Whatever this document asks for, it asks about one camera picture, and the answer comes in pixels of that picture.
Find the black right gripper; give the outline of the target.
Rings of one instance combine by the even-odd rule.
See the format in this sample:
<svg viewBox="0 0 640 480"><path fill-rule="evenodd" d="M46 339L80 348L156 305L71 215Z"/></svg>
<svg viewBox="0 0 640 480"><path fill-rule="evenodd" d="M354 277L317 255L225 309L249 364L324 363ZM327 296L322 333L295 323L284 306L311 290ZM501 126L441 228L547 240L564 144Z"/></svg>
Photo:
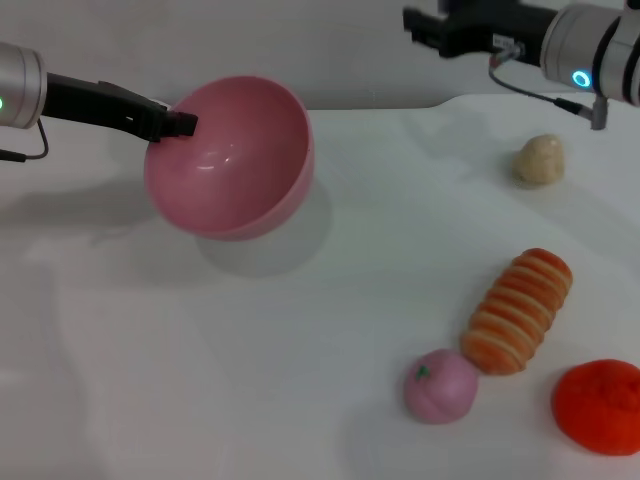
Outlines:
<svg viewBox="0 0 640 480"><path fill-rule="evenodd" d="M520 47L517 61L540 64L542 43L555 10L520 1L441 1L443 18L415 7L403 9L403 27L414 43L452 59L471 53L496 53Z"/></svg>

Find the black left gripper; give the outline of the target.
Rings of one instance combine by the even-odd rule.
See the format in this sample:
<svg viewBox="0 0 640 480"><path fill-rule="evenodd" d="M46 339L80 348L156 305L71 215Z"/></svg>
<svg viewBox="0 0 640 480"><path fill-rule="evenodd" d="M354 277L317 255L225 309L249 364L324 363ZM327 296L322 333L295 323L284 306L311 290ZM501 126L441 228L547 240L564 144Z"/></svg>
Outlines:
<svg viewBox="0 0 640 480"><path fill-rule="evenodd" d="M42 115L122 131L148 142L192 137L194 114L167 110L160 104L108 82L89 82L47 74Z"/></svg>

